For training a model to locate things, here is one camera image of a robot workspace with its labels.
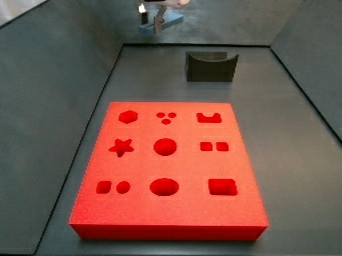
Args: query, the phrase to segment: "star-shaped hole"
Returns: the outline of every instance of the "star-shaped hole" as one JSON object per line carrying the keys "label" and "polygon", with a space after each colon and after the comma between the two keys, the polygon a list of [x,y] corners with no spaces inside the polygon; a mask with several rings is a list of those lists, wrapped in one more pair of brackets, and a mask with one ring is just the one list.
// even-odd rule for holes
{"label": "star-shaped hole", "polygon": [[132,152],[133,148],[131,146],[132,140],[120,140],[116,139],[115,140],[115,146],[111,147],[108,150],[109,152],[116,152],[117,157],[121,157],[124,155],[125,152]]}

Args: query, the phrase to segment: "metal robot arm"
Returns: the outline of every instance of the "metal robot arm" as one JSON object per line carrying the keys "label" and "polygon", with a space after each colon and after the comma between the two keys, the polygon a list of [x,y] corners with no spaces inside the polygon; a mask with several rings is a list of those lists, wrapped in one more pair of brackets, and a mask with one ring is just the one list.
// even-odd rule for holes
{"label": "metal robot arm", "polygon": [[136,0],[140,13],[141,13],[141,10],[144,10],[143,2],[153,2],[156,5],[159,5],[159,11],[153,20],[156,34],[161,32],[161,25],[164,22],[163,17],[164,17],[167,7],[183,8],[189,3],[189,1],[191,0]]}

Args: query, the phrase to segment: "rectangular hole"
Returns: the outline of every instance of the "rectangular hole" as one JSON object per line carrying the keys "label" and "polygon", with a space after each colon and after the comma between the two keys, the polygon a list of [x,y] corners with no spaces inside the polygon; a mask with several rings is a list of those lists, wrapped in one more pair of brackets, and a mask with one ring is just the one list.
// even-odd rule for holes
{"label": "rectangular hole", "polygon": [[209,179],[208,190],[211,195],[236,196],[238,189],[232,179]]}
{"label": "rectangular hole", "polygon": [[96,193],[97,194],[108,194],[112,188],[111,181],[100,181],[96,186]]}
{"label": "rectangular hole", "polygon": [[200,142],[200,150],[201,151],[212,151],[212,143],[211,142]]}
{"label": "rectangular hole", "polygon": [[217,151],[229,151],[229,146],[227,142],[216,142]]}

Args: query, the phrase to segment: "black object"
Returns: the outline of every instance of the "black object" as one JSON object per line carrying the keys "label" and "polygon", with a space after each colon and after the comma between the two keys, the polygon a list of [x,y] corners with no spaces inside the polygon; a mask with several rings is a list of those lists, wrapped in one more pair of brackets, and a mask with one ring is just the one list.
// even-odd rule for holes
{"label": "black object", "polygon": [[148,12],[140,13],[140,23],[141,23],[141,25],[148,23]]}
{"label": "black object", "polygon": [[227,59],[225,52],[187,52],[187,81],[231,82],[238,58]]}

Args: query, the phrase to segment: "gray wall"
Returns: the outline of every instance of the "gray wall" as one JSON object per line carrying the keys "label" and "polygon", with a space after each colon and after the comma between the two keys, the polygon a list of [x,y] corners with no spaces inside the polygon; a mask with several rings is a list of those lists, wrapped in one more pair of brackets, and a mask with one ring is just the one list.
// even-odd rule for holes
{"label": "gray wall", "polygon": [[342,140],[342,2],[307,0],[271,49]]}
{"label": "gray wall", "polygon": [[115,64],[103,8],[49,1],[0,31],[0,253],[36,249]]}

